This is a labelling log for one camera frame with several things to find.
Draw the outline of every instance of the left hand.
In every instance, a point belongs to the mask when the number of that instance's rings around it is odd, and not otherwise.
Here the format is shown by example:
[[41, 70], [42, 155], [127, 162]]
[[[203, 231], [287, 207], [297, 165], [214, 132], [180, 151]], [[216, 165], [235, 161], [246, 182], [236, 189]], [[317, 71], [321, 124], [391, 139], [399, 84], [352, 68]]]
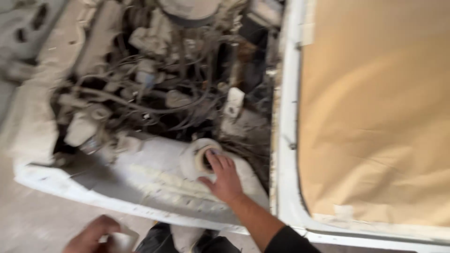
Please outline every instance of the left hand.
[[99, 243], [99, 240], [113, 232], [120, 232], [120, 224], [106, 215], [99, 216], [70, 240], [63, 253], [107, 253], [107, 242]]

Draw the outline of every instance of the leg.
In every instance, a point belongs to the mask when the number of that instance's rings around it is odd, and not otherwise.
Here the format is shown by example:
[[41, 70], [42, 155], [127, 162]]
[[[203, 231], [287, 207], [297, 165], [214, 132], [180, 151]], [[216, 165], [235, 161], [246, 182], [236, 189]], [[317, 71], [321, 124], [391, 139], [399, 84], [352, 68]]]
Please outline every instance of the leg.
[[136, 248], [136, 253], [179, 253], [173, 244], [170, 225], [158, 222]]
[[206, 230], [190, 253], [240, 253], [226, 237], [217, 236], [218, 234], [218, 231]]

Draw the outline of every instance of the concrete floor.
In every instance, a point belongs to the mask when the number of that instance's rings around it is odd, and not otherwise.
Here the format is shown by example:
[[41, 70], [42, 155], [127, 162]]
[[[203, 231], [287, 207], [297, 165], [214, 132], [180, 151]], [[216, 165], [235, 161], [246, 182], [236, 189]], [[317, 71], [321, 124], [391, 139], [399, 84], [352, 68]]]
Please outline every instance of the concrete floor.
[[[98, 208], [32, 190], [16, 183], [9, 160], [0, 157], [0, 253], [58, 253], [89, 221], [107, 214], [146, 235], [153, 221], [103, 208]], [[172, 226], [175, 246], [181, 253], [202, 230]], [[243, 253], [259, 250], [250, 236], [221, 233]], [[324, 253], [389, 253], [389, 251], [317, 244]]]

